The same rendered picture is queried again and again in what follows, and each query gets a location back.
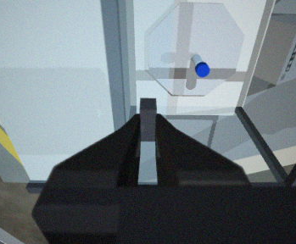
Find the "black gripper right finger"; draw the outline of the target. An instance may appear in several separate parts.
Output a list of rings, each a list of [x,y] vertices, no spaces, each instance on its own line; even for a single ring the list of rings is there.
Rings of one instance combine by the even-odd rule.
[[[155,157],[158,187],[251,186],[242,166],[179,131],[162,114],[156,115]]]

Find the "blue-capped tube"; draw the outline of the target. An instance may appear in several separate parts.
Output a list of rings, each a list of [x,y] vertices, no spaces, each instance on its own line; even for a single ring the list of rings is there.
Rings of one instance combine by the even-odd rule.
[[[201,59],[197,52],[191,54],[191,60],[199,77],[205,77],[209,74],[209,66]]]

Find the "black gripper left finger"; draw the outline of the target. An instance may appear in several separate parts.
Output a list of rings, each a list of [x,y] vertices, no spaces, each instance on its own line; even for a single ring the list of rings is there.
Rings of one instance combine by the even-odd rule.
[[[51,184],[137,187],[140,152],[140,114],[135,114],[117,131],[56,164],[44,187]]]

